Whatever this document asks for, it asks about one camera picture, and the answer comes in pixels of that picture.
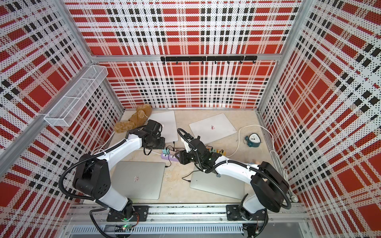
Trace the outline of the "white laptop back left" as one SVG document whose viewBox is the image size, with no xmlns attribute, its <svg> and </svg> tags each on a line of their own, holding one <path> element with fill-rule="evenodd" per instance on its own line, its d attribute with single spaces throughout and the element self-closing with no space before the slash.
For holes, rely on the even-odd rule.
<svg viewBox="0 0 381 238">
<path fill-rule="evenodd" d="M 161 136 L 165 138 L 166 143 L 178 141 L 177 125 L 174 111 L 152 114 L 149 120 L 162 124 Z"/>
</svg>

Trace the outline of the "white laptop back right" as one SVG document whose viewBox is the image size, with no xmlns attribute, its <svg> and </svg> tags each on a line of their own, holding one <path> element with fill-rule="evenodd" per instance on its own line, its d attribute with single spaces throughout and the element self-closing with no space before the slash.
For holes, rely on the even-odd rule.
<svg viewBox="0 0 381 238">
<path fill-rule="evenodd" d="M 189 124 L 195 137 L 204 144 L 210 144 L 237 132 L 225 114 L 221 113 L 207 119 Z"/>
</svg>

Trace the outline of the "white laptop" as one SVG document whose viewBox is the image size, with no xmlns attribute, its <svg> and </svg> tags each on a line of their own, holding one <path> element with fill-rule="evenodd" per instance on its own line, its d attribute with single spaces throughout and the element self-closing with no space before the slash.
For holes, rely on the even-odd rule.
<svg viewBox="0 0 381 238">
<path fill-rule="evenodd" d="M 161 136 L 165 138 L 166 143 L 178 141 L 177 125 L 174 111 L 152 114 L 149 120 L 162 124 Z"/>
<path fill-rule="evenodd" d="M 221 113 L 207 119 L 189 124 L 195 137 L 204 144 L 210 144 L 237 132 L 225 114 Z"/>
</svg>

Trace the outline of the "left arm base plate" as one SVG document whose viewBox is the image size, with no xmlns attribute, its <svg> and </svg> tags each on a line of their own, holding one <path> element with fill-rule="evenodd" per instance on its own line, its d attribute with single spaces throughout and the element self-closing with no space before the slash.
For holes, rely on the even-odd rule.
<svg viewBox="0 0 381 238">
<path fill-rule="evenodd" d="M 110 209 L 107 222 L 145 222 L 147 220 L 149 206 L 128 206 L 123 211 Z"/>
</svg>

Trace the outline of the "purple power strip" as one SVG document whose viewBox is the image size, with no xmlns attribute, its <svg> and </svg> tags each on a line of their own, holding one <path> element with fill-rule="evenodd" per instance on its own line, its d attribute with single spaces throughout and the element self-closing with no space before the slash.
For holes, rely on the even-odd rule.
<svg viewBox="0 0 381 238">
<path fill-rule="evenodd" d="M 175 154 L 177 151 L 169 150 L 169 149 L 163 149 L 161 158 L 163 160 L 169 160 L 171 162 L 178 162 L 178 159 L 176 158 Z"/>
</svg>

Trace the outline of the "silver laptop front left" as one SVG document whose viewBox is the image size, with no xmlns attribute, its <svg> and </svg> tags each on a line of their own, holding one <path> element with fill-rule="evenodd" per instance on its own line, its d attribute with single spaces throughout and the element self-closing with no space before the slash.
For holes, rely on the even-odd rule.
<svg viewBox="0 0 381 238">
<path fill-rule="evenodd" d="M 158 200 L 165 163 L 121 161 L 111 176 L 112 187 L 130 199 Z"/>
</svg>

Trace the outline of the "black hook rail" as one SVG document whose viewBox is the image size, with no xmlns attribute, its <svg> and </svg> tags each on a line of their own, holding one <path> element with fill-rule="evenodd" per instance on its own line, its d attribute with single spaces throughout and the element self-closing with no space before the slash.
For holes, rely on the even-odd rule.
<svg viewBox="0 0 381 238">
<path fill-rule="evenodd" d="M 256 61 L 258 56 L 192 56 L 192 57 L 161 57 L 162 62 L 204 62 L 204 61 Z"/>
</svg>

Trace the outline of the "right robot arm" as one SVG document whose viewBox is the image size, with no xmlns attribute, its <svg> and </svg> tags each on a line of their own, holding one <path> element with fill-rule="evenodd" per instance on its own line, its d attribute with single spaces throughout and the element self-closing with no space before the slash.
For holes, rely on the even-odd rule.
<svg viewBox="0 0 381 238">
<path fill-rule="evenodd" d="M 242 216 L 249 217 L 263 209 L 275 213 L 281 208 L 291 209 L 291 199 L 287 196 L 290 185 L 270 163 L 257 165 L 232 160 L 209 151 L 199 136 L 193 137 L 181 128 L 177 129 L 177 133 L 185 146 L 184 150 L 176 154 L 181 164 L 194 163 L 205 174 L 230 176 L 251 185 L 253 192 L 246 194 L 240 203 Z"/>
</svg>

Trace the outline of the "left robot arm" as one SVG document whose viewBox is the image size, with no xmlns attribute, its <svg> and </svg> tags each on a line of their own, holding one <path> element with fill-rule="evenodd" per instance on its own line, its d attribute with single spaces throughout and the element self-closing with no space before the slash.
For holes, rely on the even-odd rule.
<svg viewBox="0 0 381 238">
<path fill-rule="evenodd" d="M 162 124 L 148 120 L 144 126 L 128 131 L 126 137 L 117 144 L 94 155 L 85 154 L 67 168 L 60 176 L 60 191 L 71 198 L 92 200 L 118 212 L 129 207 L 129 199 L 112 188 L 110 170 L 134 151 L 143 149 L 145 155 L 152 150 L 164 149 L 165 138 L 161 136 Z M 83 195 L 71 193 L 64 187 L 64 179 L 75 170 L 72 186 Z"/>
</svg>

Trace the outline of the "brown teddy bear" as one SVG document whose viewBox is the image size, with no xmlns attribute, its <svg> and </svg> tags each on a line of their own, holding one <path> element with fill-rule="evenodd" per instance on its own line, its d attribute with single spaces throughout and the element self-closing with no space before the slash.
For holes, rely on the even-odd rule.
<svg viewBox="0 0 381 238">
<path fill-rule="evenodd" d="M 127 120 L 115 124 L 115 133 L 124 133 L 132 129 L 136 129 L 145 124 L 152 114 L 152 107 L 149 104 L 144 104 L 136 108 L 136 112 Z"/>
</svg>

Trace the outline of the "orange power strip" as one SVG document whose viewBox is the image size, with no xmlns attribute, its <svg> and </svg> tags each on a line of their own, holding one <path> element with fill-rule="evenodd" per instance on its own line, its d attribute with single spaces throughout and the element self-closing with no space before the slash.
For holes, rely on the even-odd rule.
<svg viewBox="0 0 381 238">
<path fill-rule="evenodd" d="M 212 146 L 206 146 L 206 147 L 207 147 L 207 149 L 208 149 L 210 152 L 213 152 L 213 153 L 219 153 L 219 154 L 221 154 L 221 155 L 223 155 L 223 156 L 226 155 L 226 152 L 225 152 L 223 149 L 216 149 L 216 148 L 214 148 L 214 147 L 212 147 Z"/>
</svg>

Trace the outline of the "silver laptop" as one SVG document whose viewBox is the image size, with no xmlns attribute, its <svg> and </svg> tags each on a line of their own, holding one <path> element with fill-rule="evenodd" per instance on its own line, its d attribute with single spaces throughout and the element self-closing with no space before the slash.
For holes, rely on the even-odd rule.
<svg viewBox="0 0 381 238">
<path fill-rule="evenodd" d="M 194 172 L 190 188 L 230 198 L 241 199 L 245 195 L 245 183 L 236 178 L 214 173 Z"/>
<path fill-rule="evenodd" d="M 165 163 L 121 161 L 111 176 L 112 187 L 130 199 L 158 200 Z"/>
</svg>

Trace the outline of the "silver laptop front right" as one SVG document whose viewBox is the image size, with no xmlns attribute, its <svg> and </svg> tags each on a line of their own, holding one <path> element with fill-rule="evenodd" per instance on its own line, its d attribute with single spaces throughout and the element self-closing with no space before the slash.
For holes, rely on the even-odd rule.
<svg viewBox="0 0 381 238">
<path fill-rule="evenodd" d="M 241 199 L 245 195 L 245 183 L 236 178 L 214 173 L 194 172 L 190 188 L 230 198 Z"/>
</svg>

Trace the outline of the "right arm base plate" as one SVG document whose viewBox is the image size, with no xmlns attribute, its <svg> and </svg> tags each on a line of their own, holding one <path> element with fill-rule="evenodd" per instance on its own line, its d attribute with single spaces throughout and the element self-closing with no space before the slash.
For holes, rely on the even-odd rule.
<svg viewBox="0 0 381 238">
<path fill-rule="evenodd" d="M 264 221 L 267 217 L 267 210 L 262 209 L 254 214 L 250 214 L 237 204 L 226 206 L 226 216 L 228 221 Z"/>
</svg>

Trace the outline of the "teal alarm clock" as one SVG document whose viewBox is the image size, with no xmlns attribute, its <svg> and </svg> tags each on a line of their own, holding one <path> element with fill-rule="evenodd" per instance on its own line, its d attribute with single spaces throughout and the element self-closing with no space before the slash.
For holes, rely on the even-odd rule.
<svg viewBox="0 0 381 238">
<path fill-rule="evenodd" d="M 252 133 L 250 135 L 247 135 L 244 139 L 246 145 L 251 148 L 257 148 L 261 144 L 261 138 L 257 133 Z"/>
</svg>

